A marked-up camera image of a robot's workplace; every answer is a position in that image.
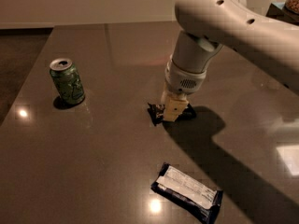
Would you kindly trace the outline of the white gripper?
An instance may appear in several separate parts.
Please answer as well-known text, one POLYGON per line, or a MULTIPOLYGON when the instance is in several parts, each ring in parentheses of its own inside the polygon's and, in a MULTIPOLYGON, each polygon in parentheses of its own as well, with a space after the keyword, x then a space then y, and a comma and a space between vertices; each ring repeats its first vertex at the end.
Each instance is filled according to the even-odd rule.
POLYGON ((164 121, 174 122, 188 105, 187 95, 199 90, 206 78, 207 62, 195 67, 179 66, 173 57, 165 68, 165 82, 161 95, 164 121))

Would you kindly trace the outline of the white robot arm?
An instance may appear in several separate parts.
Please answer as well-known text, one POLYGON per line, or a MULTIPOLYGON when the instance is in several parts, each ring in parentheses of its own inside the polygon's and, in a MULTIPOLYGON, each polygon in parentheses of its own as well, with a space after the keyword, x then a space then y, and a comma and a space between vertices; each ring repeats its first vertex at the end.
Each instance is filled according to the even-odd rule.
POLYGON ((299 91, 299 29, 246 8, 246 0, 176 0, 181 31, 165 68, 163 118, 174 121, 198 91, 211 59, 226 46, 293 92, 299 91))

